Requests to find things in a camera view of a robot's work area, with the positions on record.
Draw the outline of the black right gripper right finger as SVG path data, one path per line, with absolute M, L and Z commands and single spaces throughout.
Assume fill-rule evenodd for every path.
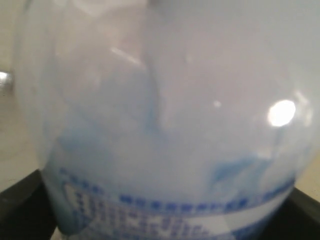
M 320 203 L 294 188 L 259 240 L 320 240 Z

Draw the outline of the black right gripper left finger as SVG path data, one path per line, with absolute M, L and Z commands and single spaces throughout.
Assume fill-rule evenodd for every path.
M 39 170 L 0 193 L 2 240 L 49 240 L 56 227 Z

